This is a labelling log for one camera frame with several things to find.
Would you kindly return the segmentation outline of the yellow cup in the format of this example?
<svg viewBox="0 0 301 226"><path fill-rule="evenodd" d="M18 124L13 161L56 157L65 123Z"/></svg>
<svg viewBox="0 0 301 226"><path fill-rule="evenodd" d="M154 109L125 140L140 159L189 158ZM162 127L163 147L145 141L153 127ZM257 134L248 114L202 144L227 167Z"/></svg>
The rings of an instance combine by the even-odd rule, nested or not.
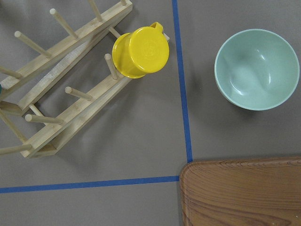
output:
<svg viewBox="0 0 301 226"><path fill-rule="evenodd" d="M118 37L112 49L116 69L131 79L160 71L169 58L169 45L163 31L162 24L154 22Z"/></svg>

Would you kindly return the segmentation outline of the mint green bowl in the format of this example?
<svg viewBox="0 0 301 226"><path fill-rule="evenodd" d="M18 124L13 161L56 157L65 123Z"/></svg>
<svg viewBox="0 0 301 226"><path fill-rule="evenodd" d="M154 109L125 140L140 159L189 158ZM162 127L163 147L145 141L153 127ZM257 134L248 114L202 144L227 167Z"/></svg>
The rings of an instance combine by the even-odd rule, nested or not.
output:
<svg viewBox="0 0 301 226"><path fill-rule="evenodd" d="M214 78L232 104L264 111L283 104L294 93L300 63L292 46L280 35L248 29L229 37L217 52Z"/></svg>

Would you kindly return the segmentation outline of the light wooden rack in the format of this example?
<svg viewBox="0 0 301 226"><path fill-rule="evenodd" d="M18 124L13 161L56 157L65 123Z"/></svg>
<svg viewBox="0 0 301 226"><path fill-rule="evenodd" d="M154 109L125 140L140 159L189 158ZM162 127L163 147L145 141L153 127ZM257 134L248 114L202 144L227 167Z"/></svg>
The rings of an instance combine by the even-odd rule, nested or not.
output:
<svg viewBox="0 0 301 226"><path fill-rule="evenodd" d="M162 126L118 118L162 86L161 75L133 81L109 75L104 54L114 32L151 24L165 1L3 0L0 3L1 164L98 146L155 149Z"/></svg>

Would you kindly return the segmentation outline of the brown wooden cutting board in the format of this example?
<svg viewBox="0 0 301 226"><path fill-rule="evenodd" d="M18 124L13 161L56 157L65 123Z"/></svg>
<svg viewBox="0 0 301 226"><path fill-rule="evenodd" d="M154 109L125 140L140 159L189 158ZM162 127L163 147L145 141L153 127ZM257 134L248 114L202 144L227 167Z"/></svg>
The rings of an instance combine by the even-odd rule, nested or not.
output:
<svg viewBox="0 0 301 226"><path fill-rule="evenodd" d="M194 161L180 174L186 226L298 226L301 159Z"/></svg>

